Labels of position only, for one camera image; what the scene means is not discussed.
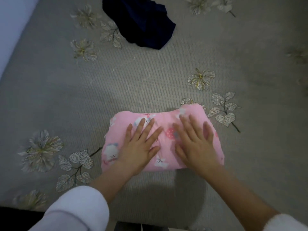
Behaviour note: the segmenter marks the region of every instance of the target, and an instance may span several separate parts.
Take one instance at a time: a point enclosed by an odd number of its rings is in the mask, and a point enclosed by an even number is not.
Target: right hand
[[[182,140],[182,146],[175,144],[175,152],[181,158],[183,163],[194,170],[198,175],[207,177],[211,170],[220,167],[216,151],[213,147],[213,131],[207,122],[203,123],[203,128],[208,132],[205,139],[203,130],[199,127],[196,119],[190,115],[190,122],[183,116],[180,120],[183,129],[178,124],[173,124],[175,130],[179,133]]]

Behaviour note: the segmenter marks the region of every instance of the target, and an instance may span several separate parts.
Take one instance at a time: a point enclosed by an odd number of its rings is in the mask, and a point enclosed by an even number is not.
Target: folded pink clothing
[[[111,120],[109,131],[105,138],[106,142],[102,150],[102,170],[107,170],[115,160],[118,159],[119,151],[123,146],[126,128],[131,123],[133,125],[132,135],[142,118],[145,118],[144,128],[155,117],[155,123],[149,136],[160,126],[164,131],[159,135],[152,147],[160,146],[160,151],[153,157],[144,171],[161,171],[185,168],[180,158],[175,153],[175,142],[180,143],[179,135],[172,127],[173,123],[177,123],[182,127],[180,115],[188,117],[189,115],[196,117],[199,125],[202,127],[204,122],[208,122],[214,133],[213,145],[217,153],[217,158],[221,164],[224,164],[224,154],[221,149],[220,141],[212,123],[207,118],[203,108],[199,104],[183,105],[181,108],[163,113],[132,113],[129,111],[117,113]]]

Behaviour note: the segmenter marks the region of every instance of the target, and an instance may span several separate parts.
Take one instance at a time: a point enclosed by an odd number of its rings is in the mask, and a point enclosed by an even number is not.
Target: gray carpet
[[[228,128],[211,118],[225,153],[225,165],[265,201],[308,224],[307,98],[296,79],[307,65],[286,57],[286,48],[307,43],[307,0],[233,0],[233,13],[213,8],[193,16],[185,0],[154,0],[166,5],[176,23],[161,50],[121,40],[123,49],[99,41],[99,28],[76,28],[70,13],[84,3],[103,14],[101,0],[40,0],[0,81],[1,205],[37,189],[56,192],[57,155],[69,157],[104,144],[110,118],[119,111],[163,112],[182,98],[214,107],[212,94],[236,92]],[[94,41],[96,62],[73,58],[70,42]],[[194,68],[215,71],[207,91],[189,87]],[[21,171],[17,154],[37,130],[59,136],[63,149],[46,173]],[[101,173],[100,155],[89,170]],[[110,205],[113,219],[191,230],[242,230],[232,212],[190,170],[142,173]]]

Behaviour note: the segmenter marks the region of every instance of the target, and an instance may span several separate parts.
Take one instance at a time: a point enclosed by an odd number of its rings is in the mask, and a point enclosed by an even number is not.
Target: fuzzy white sleeve
[[[271,218],[263,231],[308,231],[308,227],[287,214],[278,214]]]
[[[90,186],[78,186],[54,202],[30,231],[104,231],[108,220],[102,194]]]

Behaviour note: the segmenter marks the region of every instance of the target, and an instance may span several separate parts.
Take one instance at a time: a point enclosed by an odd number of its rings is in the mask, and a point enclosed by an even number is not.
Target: dark blue clothing
[[[161,49],[175,28],[165,6],[151,0],[103,0],[103,10],[128,42],[141,47]]]

